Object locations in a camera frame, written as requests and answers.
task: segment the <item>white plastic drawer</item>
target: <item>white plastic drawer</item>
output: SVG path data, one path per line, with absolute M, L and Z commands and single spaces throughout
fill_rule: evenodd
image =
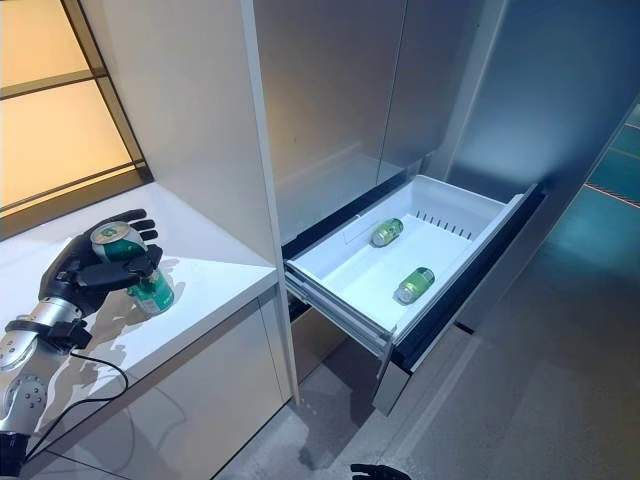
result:
M 381 359 L 398 345 L 490 244 L 527 197 L 508 203 L 417 176 L 366 212 L 287 260 L 287 283 Z M 390 218 L 404 224 L 389 245 L 370 244 Z M 418 267 L 435 283 L 416 302 L 394 298 L 398 284 Z

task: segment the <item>gray floor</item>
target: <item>gray floor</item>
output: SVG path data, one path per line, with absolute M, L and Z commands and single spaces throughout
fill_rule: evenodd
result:
M 640 210 L 584 190 L 473 335 L 452 329 L 389 417 L 376 364 L 332 353 L 216 478 L 640 478 Z

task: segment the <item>black cable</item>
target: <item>black cable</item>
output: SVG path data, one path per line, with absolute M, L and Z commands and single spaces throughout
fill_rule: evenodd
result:
M 47 436 L 53 431 L 54 428 L 56 428 L 58 423 L 60 423 L 60 421 L 64 418 L 64 416 L 67 413 L 69 413 L 73 408 L 77 407 L 78 405 L 82 405 L 83 403 L 110 402 L 111 400 L 115 400 L 116 398 L 121 397 L 124 394 L 124 392 L 126 392 L 129 389 L 129 377 L 127 377 L 127 374 L 124 372 L 124 370 L 122 370 L 117 365 L 114 365 L 111 362 L 107 362 L 106 360 L 101 360 L 99 358 L 88 357 L 86 355 L 80 355 L 79 353 L 69 352 L 69 355 L 71 355 L 72 357 L 81 358 L 83 360 L 89 360 L 91 362 L 101 363 L 103 365 L 107 365 L 107 366 L 113 368 L 114 370 L 117 370 L 118 373 L 124 379 L 124 388 L 122 389 L 122 391 L 120 393 L 118 393 L 117 395 L 113 395 L 112 397 L 85 398 L 84 400 L 78 400 L 77 402 L 74 402 L 71 405 L 69 405 L 67 408 L 65 408 L 62 411 L 62 413 L 60 415 L 58 415 L 58 417 L 51 423 L 51 425 L 49 425 L 49 428 L 47 428 L 47 431 L 44 432 L 44 435 L 42 435 L 42 437 L 40 437 L 40 440 L 38 440 L 38 442 L 33 446 L 33 448 L 31 450 L 29 450 L 29 453 L 27 453 L 27 455 L 24 457 L 24 463 L 27 463 L 29 460 L 31 460 L 31 458 L 34 456 L 34 454 L 35 454 L 36 450 L 38 449 L 38 447 L 40 445 L 42 445 L 42 442 L 44 442 L 44 440 L 47 438 Z

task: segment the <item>robotic arm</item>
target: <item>robotic arm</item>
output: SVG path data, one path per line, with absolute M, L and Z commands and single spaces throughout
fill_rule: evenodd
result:
M 51 377 L 72 349 L 91 340 L 84 317 L 96 312 L 109 292 L 137 284 L 158 267 L 162 249 L 127 261 L 102 263 L 90 235 L 105 223 L 130 222 L 143 240 L 158 236 L 142 210 L 107 218 L 75 237 L 42 276 L 39 303 L 30 315 L 9 322 L 0 338 L 0 479 L 15 478 L 25 461 L 29 437 L 47 404 Z

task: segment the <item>refrigerator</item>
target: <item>refrigerator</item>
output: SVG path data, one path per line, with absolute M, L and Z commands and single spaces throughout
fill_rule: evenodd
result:
M 640 3 L 253 8 L 286 286 L 379 359 L 388 413 L 450 325 L 473 333 L 597 165 L 640 91 Z M 375 248 L 391 218 L 403 232 Z M 417 267 L 435 281 L 402 304 Z

